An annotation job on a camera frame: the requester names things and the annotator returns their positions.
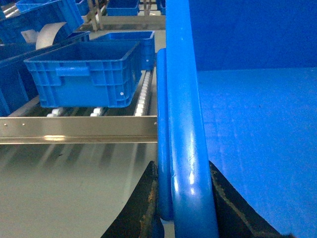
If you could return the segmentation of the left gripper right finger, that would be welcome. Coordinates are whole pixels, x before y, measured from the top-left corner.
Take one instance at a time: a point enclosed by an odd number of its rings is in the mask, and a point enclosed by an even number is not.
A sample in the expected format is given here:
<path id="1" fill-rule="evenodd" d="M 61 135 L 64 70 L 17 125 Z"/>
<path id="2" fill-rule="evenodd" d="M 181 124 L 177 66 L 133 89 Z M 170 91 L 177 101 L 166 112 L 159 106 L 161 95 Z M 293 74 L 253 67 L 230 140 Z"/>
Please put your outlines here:
<path id="1" fill-rule="evenodd" d="M 282 237 L 249 205 L 212 162 L 209 162 L 209 167 L 221 238 Z"/>

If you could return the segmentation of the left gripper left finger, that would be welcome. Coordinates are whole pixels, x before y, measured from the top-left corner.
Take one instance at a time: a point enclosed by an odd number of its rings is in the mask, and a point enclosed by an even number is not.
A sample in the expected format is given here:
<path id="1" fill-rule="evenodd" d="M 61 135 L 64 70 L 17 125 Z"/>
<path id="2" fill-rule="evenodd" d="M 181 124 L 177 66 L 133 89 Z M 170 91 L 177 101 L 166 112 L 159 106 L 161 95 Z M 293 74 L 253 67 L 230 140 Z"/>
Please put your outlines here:
<path id="1" fill-rule="evenodd" d="M 163 238 L 158 212 L 158 168 L 150 161 L 127 203 L 103 238 Z"/>

